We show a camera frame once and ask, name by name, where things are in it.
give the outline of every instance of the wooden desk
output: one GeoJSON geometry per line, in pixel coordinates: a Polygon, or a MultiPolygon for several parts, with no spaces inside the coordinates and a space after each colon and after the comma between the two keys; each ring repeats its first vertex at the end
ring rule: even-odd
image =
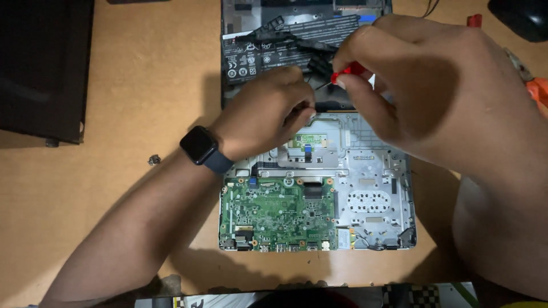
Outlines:
{"type": "MultiPolygon", "coordinates": [[[[394,0],[394,11],[422,15],[425,4],[394,0]]],[[[219,114],[219,11],[218,0],[96,2],[84,144],[0,150],[0,307],[37,304],[76,245],[150,170],[148,158],[167,156],[193,123],[219,114]]],[[[430,18],[464,24],[476,13],[487,34],[535,75],[548,76],[548,44],[514,35],[489,13],[487,0],[441,0],[430,18]]],[[[424,162],[412,168],[419,239],[411,250],[225,253],[217,247],[212,192],[212,202],[197,204],[209,215],[192,250],[171,256],[159,275],[181,273],[185,294],[306,281],[354,287],[466,280],[449,244],[458,182],[424,162]]]]}

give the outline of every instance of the smartwatch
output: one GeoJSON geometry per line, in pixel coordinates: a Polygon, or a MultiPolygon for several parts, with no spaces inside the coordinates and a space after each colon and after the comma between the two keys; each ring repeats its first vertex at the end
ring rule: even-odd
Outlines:
{"type": "Polygon", "coordinates": [[[223,174],[234,165],[233,161],[219,152],[219,143],[203,126],[192,128],[179,145],[195,165],[204,165],[215,173],[223,174]]]}

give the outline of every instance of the checkered pattern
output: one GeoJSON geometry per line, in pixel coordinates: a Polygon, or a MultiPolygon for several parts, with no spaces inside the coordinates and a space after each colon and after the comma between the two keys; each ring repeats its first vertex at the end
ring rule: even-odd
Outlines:
{"type": "Polygon", "coordinates": [[[182,303],[182,298],[180,296],[173,298],[173,308],[184,308],[185,304],[182,303]]]}
{"type": "MultiPolygon", "coordinates": [[[[392,308],[389,302],[390,285],[383,287],[384,305],[383,308],[392,308]]],[[[439,304],[439,291],[437,286],[411,286],[409,291],[409,303],[412,308],[441,308],[439,304]]]]}

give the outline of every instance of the fingernail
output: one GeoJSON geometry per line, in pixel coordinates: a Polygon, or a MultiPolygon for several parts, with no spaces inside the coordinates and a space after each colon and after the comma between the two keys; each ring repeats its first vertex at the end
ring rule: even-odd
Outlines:
{"type": "Polygon", "coordinates": [[[342,89],[346,90],[346,87],[345,87],[344,83],[341,81],[340,77],[338,77],[336,81],[337,81],[338,86],[340,86],[342,89]]]}

